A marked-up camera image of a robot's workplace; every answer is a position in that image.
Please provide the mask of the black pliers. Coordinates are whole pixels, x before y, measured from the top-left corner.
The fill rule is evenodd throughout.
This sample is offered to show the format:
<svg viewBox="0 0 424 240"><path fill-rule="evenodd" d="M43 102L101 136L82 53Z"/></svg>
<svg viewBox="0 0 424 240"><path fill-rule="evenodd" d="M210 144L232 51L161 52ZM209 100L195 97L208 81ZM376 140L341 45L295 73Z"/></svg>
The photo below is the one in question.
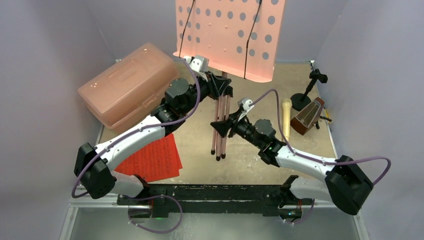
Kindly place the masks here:
<svg viewBox="0 0 424 240"><path fill-rule="evenodd" d="M332 119L331 119L331 118L329 118L329 117L327 117L327 116L320 115L320 116L319 116L319 118L320 118L320 119L322 119L322 120L325 120L325 121L327 121L327 122L332 122ZM315 127L316 127L318 130L320 129L319 121L317 121L317 122L315 123Z"/></svg>

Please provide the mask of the red sheet music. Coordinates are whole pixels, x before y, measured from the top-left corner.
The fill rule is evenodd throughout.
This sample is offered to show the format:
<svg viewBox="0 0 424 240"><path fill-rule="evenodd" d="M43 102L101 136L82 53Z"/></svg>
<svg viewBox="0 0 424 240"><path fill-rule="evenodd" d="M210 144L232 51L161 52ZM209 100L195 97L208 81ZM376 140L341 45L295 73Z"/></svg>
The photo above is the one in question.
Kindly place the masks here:
<svg viewBox="0 0 424 240"><path fill-rule="evenodd" d="M183 168L183 166L182 166L180 154L179 154L179 151L178 151L178 148L177 147L175 147L174 153L175 153L176 165L177 165L178 170L180 171Z"/></svg>
<svg viewBox="0 0 424 240"><path fill-rule="evenodd" d="M173 134L156 140L129 156L115 169L126 175L138 175L146 182L178 177Z"/></svg>

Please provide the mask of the pink tripod music stand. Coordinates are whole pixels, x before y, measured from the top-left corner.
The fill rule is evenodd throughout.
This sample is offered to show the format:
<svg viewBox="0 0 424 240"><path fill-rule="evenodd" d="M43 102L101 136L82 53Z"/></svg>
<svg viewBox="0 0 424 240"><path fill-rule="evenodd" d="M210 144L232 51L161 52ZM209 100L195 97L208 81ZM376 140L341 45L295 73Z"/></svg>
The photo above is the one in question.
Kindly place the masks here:
<svg viewBox="0 0 424 240"><path fill-rule="evenodd" d="M176 57L201 56L210 68L245 81L272 81L283 0L178 0Z"/></svg>

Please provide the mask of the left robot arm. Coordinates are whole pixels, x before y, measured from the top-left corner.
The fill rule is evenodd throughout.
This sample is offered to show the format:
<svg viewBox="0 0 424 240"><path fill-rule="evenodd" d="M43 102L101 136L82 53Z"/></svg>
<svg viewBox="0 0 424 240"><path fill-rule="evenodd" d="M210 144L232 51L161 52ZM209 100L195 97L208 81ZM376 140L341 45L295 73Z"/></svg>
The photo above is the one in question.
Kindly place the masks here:
<svg viewBox="0 0 424 240"><path fill-rule="evenodd" d="M137 174L126 175L115 169L138 150L176 131L206 97L216 100L232 93L231 79L210 71L205 76L195 76L194 84L184 78L173 80L159 106L140 123L96 146L88 142L82 144L73 171L76 183L82 184L86 191L77 194L74 187L71 196L76 199L90 195L99 199L115 193L130 197L138 205L146 203L149 199L147 182Z"/></svg>

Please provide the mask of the cream microphone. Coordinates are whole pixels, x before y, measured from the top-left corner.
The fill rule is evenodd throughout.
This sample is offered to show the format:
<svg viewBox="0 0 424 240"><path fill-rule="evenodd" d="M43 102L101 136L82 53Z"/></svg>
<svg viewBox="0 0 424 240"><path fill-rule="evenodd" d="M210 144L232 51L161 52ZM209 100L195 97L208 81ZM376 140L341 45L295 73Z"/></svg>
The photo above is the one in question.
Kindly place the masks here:
<svg viewBox="0 0 424 240"><path fill-rule="evenodd" d="M285 137L285 139L288 141L290 138L290 131L291 131L291 109L292 109L292 101L289 98L285 98L283 100L283 103L281 104L282 106L282 118L283 118L283 123L282 123L282 130L283 130L283 135Z"/></svg>

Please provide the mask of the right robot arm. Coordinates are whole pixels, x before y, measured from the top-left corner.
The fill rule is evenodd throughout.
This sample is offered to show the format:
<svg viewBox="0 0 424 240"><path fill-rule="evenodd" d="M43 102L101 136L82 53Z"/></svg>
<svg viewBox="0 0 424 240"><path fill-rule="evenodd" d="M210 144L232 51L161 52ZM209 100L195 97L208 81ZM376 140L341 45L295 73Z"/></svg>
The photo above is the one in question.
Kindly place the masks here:
<svg viewBox="0 0 424 240"><path fill-rule="evenodd" d="M222 137L239 135L257 147L258 155L266 164L314 178L313 181L296 178L283 187L280 196L288 204L298 199L319 199L332 202L346 214L356 215L374 188L362 169L346 155L328 158L290 149L276 137L276 130L268 119L250 123L246 116L239 119L239 113L234 112L228 119L213 121L210 125Z"/></svg>

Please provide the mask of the brown metronome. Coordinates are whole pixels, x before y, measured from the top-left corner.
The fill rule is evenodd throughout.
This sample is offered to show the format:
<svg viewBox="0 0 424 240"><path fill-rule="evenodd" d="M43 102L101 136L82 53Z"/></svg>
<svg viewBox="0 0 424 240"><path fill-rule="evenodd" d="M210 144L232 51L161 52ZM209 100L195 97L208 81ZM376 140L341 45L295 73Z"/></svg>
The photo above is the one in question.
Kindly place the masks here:
<svg viewBox="0 0 424 240"><path fill-rule="evenodd" d="M324 104L325 102L321 98L316 97L290 120L290 126L304 136L318 122Z"/></svg>

